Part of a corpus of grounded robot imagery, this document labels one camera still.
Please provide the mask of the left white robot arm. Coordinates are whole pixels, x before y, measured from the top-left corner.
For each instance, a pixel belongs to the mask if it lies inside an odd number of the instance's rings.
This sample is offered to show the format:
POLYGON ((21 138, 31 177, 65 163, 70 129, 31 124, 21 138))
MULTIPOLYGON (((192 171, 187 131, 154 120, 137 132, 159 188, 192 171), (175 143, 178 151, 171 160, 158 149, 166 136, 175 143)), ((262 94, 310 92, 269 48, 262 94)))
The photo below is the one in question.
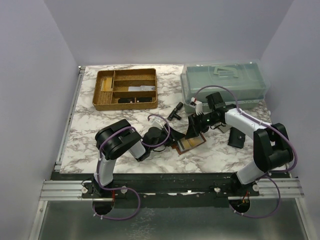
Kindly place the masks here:
POLYGON ((99 160, 92 190, 101 198, 110 194, 116 160, 124 153, 129 152, 135 160, 142 162, 158 147, 171 147, 184 137, 184 133, 171 128, 168 123, 153 124, 144 136, 126 119, 101 129, 95 135, 99 160))

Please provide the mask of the brown leather card holder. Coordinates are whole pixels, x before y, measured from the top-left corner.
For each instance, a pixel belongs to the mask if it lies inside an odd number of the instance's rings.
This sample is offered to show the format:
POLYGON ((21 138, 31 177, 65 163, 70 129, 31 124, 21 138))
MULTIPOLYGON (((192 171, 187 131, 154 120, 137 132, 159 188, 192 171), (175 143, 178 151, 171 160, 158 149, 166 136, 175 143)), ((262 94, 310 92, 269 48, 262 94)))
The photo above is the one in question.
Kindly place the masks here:
POLYGON ((179 155, 182 155, 206 142, 205 137, 200 134, 197 137, 186 139, 185 137, 178 140, 172 148, 175 149, 179 155))

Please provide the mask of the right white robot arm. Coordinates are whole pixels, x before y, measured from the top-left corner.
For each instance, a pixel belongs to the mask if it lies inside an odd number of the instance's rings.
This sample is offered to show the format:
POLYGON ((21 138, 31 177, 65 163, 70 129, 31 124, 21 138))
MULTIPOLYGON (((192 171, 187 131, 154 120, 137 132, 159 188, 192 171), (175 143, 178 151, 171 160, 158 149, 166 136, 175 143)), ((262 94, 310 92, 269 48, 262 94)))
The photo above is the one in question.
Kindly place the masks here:
POLYGON ((286 128, 283 124, 270 124, 246 114, 237 103, 226 104, 219 92, 206 97, 209 113, 203 113, 203 104, 195 97, 191 105, 195 113, 188 116, 186 139, 206 133, 215 124, 229 125, 248 136, 253 141, 253 160, 231 176, 230 191, 241 196, 248 185, 275 168, 290 163, 294 159, 286 128))

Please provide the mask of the gold card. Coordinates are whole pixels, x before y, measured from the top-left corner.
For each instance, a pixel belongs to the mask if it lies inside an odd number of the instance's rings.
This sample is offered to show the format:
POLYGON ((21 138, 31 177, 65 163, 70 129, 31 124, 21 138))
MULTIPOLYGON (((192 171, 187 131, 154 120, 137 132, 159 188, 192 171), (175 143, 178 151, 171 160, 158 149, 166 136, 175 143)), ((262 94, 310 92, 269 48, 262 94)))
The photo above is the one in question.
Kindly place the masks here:
POLYGON ((113 91, 113 77, 107 76, 104 77, 101 84, 102 92, 112 92, 113 91))

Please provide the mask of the tan credit card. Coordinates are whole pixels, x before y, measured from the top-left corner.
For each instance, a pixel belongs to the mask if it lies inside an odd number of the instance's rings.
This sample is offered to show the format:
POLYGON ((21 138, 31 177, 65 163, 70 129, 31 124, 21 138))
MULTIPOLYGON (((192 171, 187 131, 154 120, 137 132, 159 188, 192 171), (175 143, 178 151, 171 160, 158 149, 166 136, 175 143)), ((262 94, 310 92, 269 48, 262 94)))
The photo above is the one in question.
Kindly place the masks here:
POLYGON ((203 142, 203 138, 199 135, 198 137, 189 139, 183 138, 177 142, 177 146, 181 152, 185 152, 201 145, 203 142))

